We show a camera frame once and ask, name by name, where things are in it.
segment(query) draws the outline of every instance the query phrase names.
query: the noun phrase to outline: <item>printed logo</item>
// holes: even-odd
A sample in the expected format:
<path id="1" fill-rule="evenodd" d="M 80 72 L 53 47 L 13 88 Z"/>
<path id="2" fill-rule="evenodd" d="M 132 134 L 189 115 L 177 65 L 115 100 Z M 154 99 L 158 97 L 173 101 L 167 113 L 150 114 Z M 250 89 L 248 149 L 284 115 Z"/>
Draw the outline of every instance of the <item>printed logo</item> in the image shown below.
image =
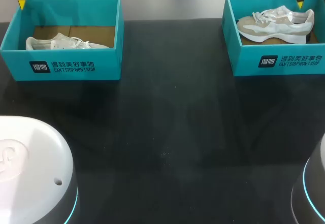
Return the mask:
<path id="1" fill-rule="evenodd" d="M 0 182 L 18 176 L 28 159 L 27 148 L 16 140 L 0 140 Z"/>
<path id="2" fill-rule="evenodd" d="M 259 68 L 272 68 L 275 66 L 276 60 L 278 59 L 277 55 L 263 55 L 259 61 Z"/>
<path id="3" fill-rule="evenodd" d="M 49 66 L 46 61 L 30 61 L 29 62 L 34 73 L 50 73 Z"/>

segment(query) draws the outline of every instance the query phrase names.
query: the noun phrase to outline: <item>shoe box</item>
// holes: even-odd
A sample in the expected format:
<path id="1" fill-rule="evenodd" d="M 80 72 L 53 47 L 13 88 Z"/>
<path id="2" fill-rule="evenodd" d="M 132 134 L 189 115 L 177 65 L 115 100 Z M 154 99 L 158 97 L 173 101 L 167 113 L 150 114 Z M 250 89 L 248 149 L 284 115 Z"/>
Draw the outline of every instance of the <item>shoe box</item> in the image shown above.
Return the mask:
<path id="1" fill-rule="evenodd" d="M 110 49 L 25 50 L 28 37 L 47 40 L 58 33 Z M 17 81 L 119 80 L 123 36 L 120 0 L 26 0 L 0 53 Z"/>
<path id="2" fill-rule="evenodd" d="M 253 12 L 286 6 L 293 12 L 312 9 L 315 23 L 306 44 L 289 44 L 277 38 L 262 43 L 239 35 L 236 20 Z M 234 76 L 325 73 L 325 2 L 305 0 L 225 0 L 222 29 Z"/>

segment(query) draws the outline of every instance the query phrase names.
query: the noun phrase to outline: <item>glowing blue light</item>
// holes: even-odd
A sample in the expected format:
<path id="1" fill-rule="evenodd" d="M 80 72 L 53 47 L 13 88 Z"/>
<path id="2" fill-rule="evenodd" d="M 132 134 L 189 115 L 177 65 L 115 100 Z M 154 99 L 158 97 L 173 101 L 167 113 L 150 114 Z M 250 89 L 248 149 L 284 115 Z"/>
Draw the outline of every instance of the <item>glowing blue light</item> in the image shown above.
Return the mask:
<path id="1" fill-rule="evenodd" d="M 71 211 L 71 213 L 70 213 L 69 217 L 67 218 L 67 220 L 65 221 L 65 223 L 64 223 L 64 224 L 67 224 L 67 223 L 68 223 L 68 221 L 70 220 L 70 218 L 71 218 L 71 216 L 72 216 L 73 212 L 75 211 L 75 208 L 76 208 L 76 205 L 77 205 L 77 200 L 78 200 L 78 189 L 77 189 L 77 196 L 76 196 L 75 205 L 73 206 L 73 209 L 72 209 L 72 211 Z"/>
<path id="2" fill-rule="evenodd" d="M 311 207 L 313 207 L 314 211 L 317 213 L 317 215 L 319 216 L 320 219 L 322 219 L 322 221 L 325 222 L 325 218 L 318 212 L 318 210 L 316 209 L 316 207 L 314 206 L 314 204 L 311 202 L 310 198 L 309 198 L 309 195 L 307 193 L 307 189 L 306 189 L 306 184 L 305 184 L 305 171 L 306 171 L 306 167 L 307 167 L 307 164 L 309 162 L 309 159 L 307 160 L 306 164 L 305 164 L 305 167 L 304 167 L 304 172 L 303 172 L 303 184 L 304 184 L 304 190 L 305 190 L 305 193 L 306 193 L 306 197 L 311 205 Z"/>

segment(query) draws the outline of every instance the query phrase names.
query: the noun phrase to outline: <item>beige and white sneaker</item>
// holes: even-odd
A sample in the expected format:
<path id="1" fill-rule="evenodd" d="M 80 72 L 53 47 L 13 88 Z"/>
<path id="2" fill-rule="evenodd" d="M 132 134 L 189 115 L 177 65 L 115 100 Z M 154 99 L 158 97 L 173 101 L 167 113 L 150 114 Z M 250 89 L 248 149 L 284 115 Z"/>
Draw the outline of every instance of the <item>beige and white sneaker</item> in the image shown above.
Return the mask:
<path id="1" fill-rule="evenodd" d="M 279 38 L 288 43 L 305 44 L 306 36 L 314 26 L 314 12 L 292 12 L 287 7 L 253 12 L 252 16 L 238 20 L 239 33 L 255 42 Z"/>
<path id="2" fill-rule="evenodd" d="M 89 41 L 83 42 L 76 37 L 67 37 L 58 33 L 53 39 L 50 40 L 37 40 L 29 37 L 26 40 L 26 50 L 68 50 L 68 49 L 109 49 L 105 45 L 90 43 Z"/>

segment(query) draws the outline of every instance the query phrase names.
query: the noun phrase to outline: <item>black logo square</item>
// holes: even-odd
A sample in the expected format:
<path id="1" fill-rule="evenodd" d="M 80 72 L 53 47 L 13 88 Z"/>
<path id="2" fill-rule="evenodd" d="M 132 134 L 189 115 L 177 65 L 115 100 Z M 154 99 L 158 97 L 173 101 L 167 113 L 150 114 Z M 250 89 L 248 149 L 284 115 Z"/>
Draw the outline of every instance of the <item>black logo square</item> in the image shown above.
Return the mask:
<path id="1" fill-rule="evenodd" d="M 49 66 L 46 61 L 30 61 L 29 62 L 34 73 L 50 73 Z"/>
<path id="2" fill-rule="evenodd" d="M 277 55 L 263 55 L 259 61 L 259 68 L 272 68 L 275 66 L 276 60 L 278 59 Z"/>

